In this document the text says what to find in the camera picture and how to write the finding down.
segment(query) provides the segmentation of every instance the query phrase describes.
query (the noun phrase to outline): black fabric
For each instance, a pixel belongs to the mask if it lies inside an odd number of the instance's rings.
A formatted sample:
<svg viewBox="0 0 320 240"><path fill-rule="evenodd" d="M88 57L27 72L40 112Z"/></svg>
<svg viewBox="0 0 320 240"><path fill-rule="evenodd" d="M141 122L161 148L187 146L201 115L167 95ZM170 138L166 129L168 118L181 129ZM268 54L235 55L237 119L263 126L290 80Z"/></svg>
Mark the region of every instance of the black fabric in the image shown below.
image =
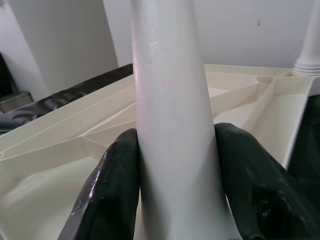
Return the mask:
<svg viewBox="0 0 320 240"><path fill-rule="evenodd" d="M133 74L129 64L0 116L0 135Z"/></svg>
<svg viewBox="0 0 320 240"><path fill-rule="evenodd" d="M13 89L11 87L12 81L13 78L11 73L7 68L5 60L0 54L0 98L13 93Z"/></svg>
<svg viewBox="0 0 320 240"><path fill-rule="evenodd" d="M244 240L320 239L320 215L248 132L215 125L223 189Z"/></svg>
<svg viewBox="0 0 320 240"><path fill-rule="evenodd" d="M309 97L288 172L320 214L320 95Z"/></svg>
<svg viewBox="0 0 320 240"><path fill-rule="evenodd" d="M87 179L58 240L132 240L139 189L137 130L129 129Z"/></svg>

